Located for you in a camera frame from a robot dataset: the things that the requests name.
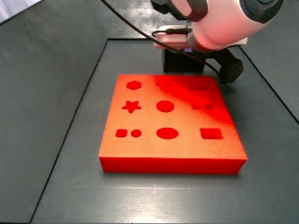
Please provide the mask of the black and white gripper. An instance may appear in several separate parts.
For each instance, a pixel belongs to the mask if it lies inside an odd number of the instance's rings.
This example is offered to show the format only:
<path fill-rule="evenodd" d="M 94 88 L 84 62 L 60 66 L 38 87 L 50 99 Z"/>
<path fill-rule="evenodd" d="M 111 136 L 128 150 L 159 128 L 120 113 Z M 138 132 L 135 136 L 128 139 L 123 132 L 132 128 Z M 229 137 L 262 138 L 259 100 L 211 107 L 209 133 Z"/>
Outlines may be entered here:
<path fill-rule="evenodd" d="M 231 53 L 229 48 L 221 50 L 206 49 L 193 36 L 193 28 L 187 25 L 166 25 L 154 31 L 154 38 L 177 49 L 181 55 L 207 65 L 207 59 L 219 63 L 219 80 L 222 84 L 233 83 L 243 73 L 243 62 Z M 183 52 L 183 48 L 191 48 L 193 53 Z"/>

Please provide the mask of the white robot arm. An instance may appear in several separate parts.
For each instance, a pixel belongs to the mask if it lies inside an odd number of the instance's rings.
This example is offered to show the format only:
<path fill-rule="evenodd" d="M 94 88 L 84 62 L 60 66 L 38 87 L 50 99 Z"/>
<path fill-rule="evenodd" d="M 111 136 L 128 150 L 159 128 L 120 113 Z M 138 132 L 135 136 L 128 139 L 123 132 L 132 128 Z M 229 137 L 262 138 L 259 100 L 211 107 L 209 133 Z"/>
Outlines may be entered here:
<path fill-rule="evenodd" d="M 193 49 L 193 55 L 221 64 L 219 78 L 231 83 L 243 64 L 230 52 L 262 30 L 282 9 L 285 0 L 151 0 L 153 7 L 170 13 L 186 25 L 165 25 L 154 32 L 157 47 Z"/>

